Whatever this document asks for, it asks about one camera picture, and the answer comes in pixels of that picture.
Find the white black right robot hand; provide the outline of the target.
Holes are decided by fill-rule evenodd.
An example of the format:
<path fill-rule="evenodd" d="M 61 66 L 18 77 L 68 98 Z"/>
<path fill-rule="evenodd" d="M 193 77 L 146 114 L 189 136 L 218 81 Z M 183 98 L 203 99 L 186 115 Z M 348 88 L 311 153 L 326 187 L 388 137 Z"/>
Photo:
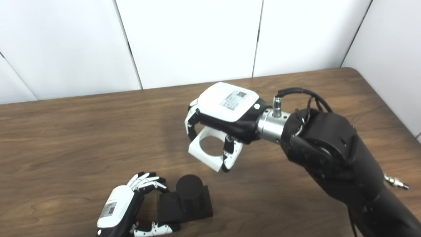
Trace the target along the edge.
<path fill-rule="evenodd" d="M 218 82 L 188 105 L 184 121 L 188 153 L 214 171 L 229 172 L 243 145 L 258 141 L 258 121 L 271 106 L 251 90 Z M 223 143 L 220 156 L 207 154 L 200 142 L 215 137 Z"/>

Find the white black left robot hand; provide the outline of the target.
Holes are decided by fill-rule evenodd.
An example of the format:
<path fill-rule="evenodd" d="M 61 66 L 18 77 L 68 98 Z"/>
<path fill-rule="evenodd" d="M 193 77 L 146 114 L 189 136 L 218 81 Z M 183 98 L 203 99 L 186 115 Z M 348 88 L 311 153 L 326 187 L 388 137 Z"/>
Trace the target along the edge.
<path fill-rule="evenodd" d="M 97 237 L 151 237 L 181 230 L 178 223 L 139 221 L 137 215 L 145 196 L 154 190 L 169 190 L 166 179 L 156 172 L 135 174 L 127 184 L 115 187 L 97 221 Z"/>

